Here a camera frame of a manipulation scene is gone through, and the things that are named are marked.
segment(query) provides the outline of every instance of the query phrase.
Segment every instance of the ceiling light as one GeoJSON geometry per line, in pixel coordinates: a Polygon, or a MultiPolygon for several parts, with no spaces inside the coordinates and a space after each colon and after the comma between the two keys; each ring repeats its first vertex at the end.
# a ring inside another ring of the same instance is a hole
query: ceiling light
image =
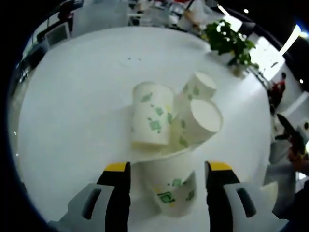
{"type": "Polygon", "coordinates": [[[301,33],[301,29],[299,27],[299,25],[296,24],[292,34],[290,35],[290,37],[288,38],[288,40],[286,41],[285,45],[283,45],[283,47],[281,48],[281,50],[279,51],[279,55],[283,56],[283,54],[292,46],[292,44],[295,42],[295,40],[298,38],[298,36],[301,33]]]}
{"type": "Polygon", "coordinates": [[[300,34],[299,34],[299,36],[301,37],[301,38],[307,38],[309,35],[308,35],[308,33],[307,32],[305,32],[305,31],[302,31],[300,34]]]}
{"type": "Polygon", "coordinates": [[[224,9],[221,5],[218,5],[218,9],[222,11],[222,13],[225,14],[226,16],[230,16],[230,14],[226,11],[226,9],[224,9]]]}

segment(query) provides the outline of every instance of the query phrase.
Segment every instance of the red shirt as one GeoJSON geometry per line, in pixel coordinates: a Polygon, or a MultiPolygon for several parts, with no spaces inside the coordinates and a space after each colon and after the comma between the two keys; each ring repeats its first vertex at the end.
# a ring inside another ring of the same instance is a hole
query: red shirt
{"type": "Polygon", "coordinates": [[[273,91],[283,92],[285,90],[285,81],[280,81],[272,87],[273,91]]]}

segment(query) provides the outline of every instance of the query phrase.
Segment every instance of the stacked paper cups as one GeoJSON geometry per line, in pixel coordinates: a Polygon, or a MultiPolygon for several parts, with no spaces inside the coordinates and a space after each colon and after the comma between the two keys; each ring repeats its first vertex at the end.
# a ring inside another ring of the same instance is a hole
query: stacked paper cups
{"type": "Polygon", "coordinates": [[[217,133],[223,122],[211,101],[215,91],[215,82],[201,72],[189,79],[177,104],[166,86],[144,82],[133,89],[132,143],[168,151],[141,163],[141,168],[154,200],[170,217],[188,214],[195,202],[192,151],[217,133]]]}

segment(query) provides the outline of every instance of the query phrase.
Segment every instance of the floor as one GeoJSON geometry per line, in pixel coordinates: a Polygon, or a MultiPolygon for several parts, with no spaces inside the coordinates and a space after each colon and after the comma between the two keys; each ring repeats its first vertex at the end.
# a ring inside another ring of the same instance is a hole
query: floor
{"type": "Polygon", "coordinates": [[[12,149],[12,154],[13,159],[15,161],[16,169],[17,172],[22,179],[22,173],[21,169],[19,166],[19,159],[18,159],[18,147],[17,147],[17,139],[18,139],[18,123],[19,123],[19,115],[20,115],[20,110],[21,106],[23,104],[23,100],[28,88],[28,85],[31,81],[31,78],[33,76],[33,73],[35,70],[32,70],[29,74],[28,77],[24,80],[23,83],[19,83],[15,93],[12,96],[11,102],[9,104],[9,139],[11,142],[11,149],[12,149]]]}

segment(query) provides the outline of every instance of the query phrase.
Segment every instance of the round table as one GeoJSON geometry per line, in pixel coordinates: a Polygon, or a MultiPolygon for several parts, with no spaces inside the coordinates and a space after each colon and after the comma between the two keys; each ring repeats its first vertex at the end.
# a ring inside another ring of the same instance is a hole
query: round table
{"type": "Polygon", "coordinates": [[[214,61],[209,45],[190,34],[128,27],[93,32],[50,50],[38,65],[22,105],[18,153],[29,197],[46,221],[59,220],[67,203],[104,168],[127,160],[106,142],[114,131],[101,122],[132,104],[132,88],[155,81],[179,92],[195,71],[211,75],[213,101],[224,118],[219,133],[194,151],[197,203],[182,218],[153,210],[132,173],[129,231],[208,231],[204,161],[229,164],[241,181],[262,185],[270,149],[267,94],[214,61]]]}

